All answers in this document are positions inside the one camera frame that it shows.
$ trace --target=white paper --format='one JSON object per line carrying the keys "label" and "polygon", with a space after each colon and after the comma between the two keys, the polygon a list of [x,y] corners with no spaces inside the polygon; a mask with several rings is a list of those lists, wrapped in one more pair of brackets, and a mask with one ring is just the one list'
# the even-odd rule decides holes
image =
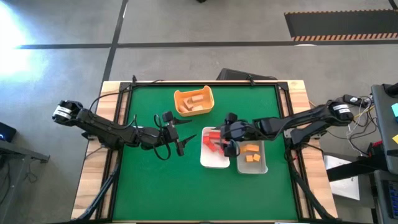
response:
{"label": "white paper", "polygon": [[[350,161],[333,156],[325,156],[324,160],[326,169],[351,163]],[[358,177],[350,177],[344,180],[330,182],[330,187],[331,192],[335,195],[359,200]]]}

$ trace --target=orange container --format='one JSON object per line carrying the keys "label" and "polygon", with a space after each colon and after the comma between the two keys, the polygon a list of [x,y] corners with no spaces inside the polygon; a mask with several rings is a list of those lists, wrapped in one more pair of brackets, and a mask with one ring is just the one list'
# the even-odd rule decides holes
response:
{"label": "orange container", "polygon": [[[180,110],[180,106],[184,105],[184,99],[191,98],[197,95],[202,95],[203,100],[192,104],[193,107],[202,106],[203,107],[202,110],[186,111],[186,112]],[[181,116],[194,116],[198,114],[209,113],[211,109],[213,109],[214,107],[213,92],[211,91],[211,88],[209,86],[205,86],[201,90],[193,90],[186,92],[181,92],[180,90],[177,90],[176,92],[174,92],[174,103],[175,103],[175,109]]]}

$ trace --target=green mat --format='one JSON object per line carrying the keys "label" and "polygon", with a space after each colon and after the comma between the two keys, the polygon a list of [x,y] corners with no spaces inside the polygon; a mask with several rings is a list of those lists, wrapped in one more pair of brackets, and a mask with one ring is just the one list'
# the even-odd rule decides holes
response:
{"label": "green mat", "polygon": [[[187,144],[183,157],[172,145],[167,161],[158,159],[154,151],[125,147],[113,220],[296,220],[282,136],[265,142],[266,174],[238,174],[236,159],[230,159],[226,169],[208,169],[200,164],[202,129],[221,124],[227,113],[248,121],[279,117],[274,87],[214,86],[215,107],[210,113],[179,116],[174,91],[200,88],[151,86],[132,94],[129,119],[137,114],[138,125],[155,127],[154,114],[171,110],[177,118],[193,120],[177,126],[180,139],[198,136]],[[167,154],[165,147],[158,151],[163,157]]]}

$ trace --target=yellow and black striped mat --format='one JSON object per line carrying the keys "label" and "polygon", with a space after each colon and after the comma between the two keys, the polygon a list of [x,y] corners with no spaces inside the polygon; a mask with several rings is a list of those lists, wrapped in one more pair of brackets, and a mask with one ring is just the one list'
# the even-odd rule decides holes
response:
{"label": "yellow and black striped mat", "polygon": [[294,41],[398,39],[398,10],[286,12]]}

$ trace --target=concrete floor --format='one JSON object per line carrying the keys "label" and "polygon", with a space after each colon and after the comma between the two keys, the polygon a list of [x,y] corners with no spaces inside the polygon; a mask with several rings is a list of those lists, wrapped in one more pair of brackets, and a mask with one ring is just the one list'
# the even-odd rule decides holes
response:
{"label": "concrete floor", "polygon": [[[109,49],[11,50],[18,44],[111,43],[121,0],[0,1],[0,121],[15,127],[15,143],[50,154],[32,165],[39,181],[24,188],[12,216],[18,223],[70,218],[87,142],[78,128],[55,124],[60,100],[85,106],[98,96]],[[129,1],[119,43],[290,40],[283,12],[390,8],[371,0]],[[317,104],[344,93],[368,95],[372,84],[395,83],[396,45],[118,49],[110,80],[214,80],[224,67],[278,79],[305,80]],[[331,128],[344,136],[346,128]],[[365,148],[378,133],[357,140]],[[357,156],[325,135],[322,148]],[[335,197],[339,216],[371,222],[366,180],[362,199]]]}

